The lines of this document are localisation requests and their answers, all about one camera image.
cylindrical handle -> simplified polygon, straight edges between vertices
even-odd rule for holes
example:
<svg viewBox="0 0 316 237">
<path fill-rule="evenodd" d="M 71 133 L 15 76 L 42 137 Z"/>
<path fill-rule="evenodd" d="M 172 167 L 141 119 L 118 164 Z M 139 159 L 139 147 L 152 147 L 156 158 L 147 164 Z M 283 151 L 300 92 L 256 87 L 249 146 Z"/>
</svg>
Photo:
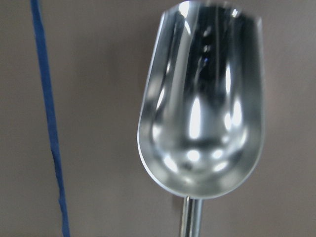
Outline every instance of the cylindrical handle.
<svg viewBox="0 0 316 237">
<path fill-rule="evenodd" d="M 202 206 L 202 199 L 184 199 L 180 237 L 199 237 Z"/>
</svg>

blue tape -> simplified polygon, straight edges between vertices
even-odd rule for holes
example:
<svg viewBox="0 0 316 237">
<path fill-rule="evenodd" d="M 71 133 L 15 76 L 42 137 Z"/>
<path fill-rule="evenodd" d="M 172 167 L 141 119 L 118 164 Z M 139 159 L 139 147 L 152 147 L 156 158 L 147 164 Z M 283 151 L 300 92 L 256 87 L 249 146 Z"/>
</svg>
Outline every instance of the blue tape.
<svg viewBox="0 0 316 237">
<path fill-rule="evenodd" d="M 31 0 L 31 9 L 33 15 L 33 26 L 35 31 L 35 40 L 39 58 L 39 70 L 41 85 L 44 93 L 44 102 L 46 109 L 46 118 L 50 148 L 53 154 L 57 183 L 59 187 L 59 205 L 62 212 L 62 233 L 64 237 L 70 237 L 69 222 L 67 214 L 66 196 L 63 181 L 63 172 L 61 168 L 61 158 L 59 152 L 57 123 L 54 109 L 54 100 L 51 89 L 48 56 L 45 42 L 44 26 L 40 15 L 40 6 L 38 0 Z"/>
</svg>

stainless steel scoop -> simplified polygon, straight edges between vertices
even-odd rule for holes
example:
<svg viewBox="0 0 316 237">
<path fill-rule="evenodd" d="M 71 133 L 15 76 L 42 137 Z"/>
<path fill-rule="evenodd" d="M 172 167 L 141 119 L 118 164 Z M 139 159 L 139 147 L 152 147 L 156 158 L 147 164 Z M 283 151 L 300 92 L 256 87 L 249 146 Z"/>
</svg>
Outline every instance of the stainless steel scoop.
<svg viewBox="0 0 316 237">
<path fill-rule="evenodd" d="M 161 18 L 137 141 L 149 175 L 187 197 L 181 236 L 198 236 L 202 199 L 237 188 L 263 143 L 261 21 L 186 1 Z"/>
</svg>

metal scoop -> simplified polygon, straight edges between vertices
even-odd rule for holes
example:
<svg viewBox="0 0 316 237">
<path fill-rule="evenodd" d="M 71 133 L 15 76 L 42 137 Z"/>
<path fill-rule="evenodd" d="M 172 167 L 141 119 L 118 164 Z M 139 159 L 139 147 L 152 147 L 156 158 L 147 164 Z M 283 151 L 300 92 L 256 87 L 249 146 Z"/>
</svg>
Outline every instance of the metal scoop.
<svg viewBox="0 0 316 237">
<path fill-rule="evenodd" d="M 186 1 L 161 18 L 138 125 L 142 163 L 184 202 L 197 237 L 202 199 L 254 169 L 263 144 L 261 21 L 228 4 Z"/>
</svg>

blue stripe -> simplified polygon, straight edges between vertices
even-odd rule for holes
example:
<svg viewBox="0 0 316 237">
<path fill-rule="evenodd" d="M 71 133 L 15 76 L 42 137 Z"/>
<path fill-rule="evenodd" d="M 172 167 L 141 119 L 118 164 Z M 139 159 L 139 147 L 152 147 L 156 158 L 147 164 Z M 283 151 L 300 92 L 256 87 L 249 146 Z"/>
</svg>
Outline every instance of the blue stripe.
<svg viewBox="0 0 316 237">
<path fill-rule="evenodd" d="M 62 212 L 62 233 L 64 237 L 70 237 L 69 222 L 67 214 L 66 196 L 63 181 L 63 173 L 61 168 L 61 158 L 59 152 L 57 123 L 54 109 L 54 100 L 50 82 L 49 64 L 47 57 L 47 49 L 45 42 L 44 26 L 40 15 L 40 6 L 38 0 L 31 0 L 31 9 L 33 15 L 33 26 L 35 31 L 36 46 L 39 58 L 39 69 L 41 77 L 41 85 L 44 93 L 44 102 L 46 109 L 46 118 L 48 126 L 48 134 L 50 148 L 53 154 L 57 183 L 59 187 L 59 205 Z"/>
</svg>

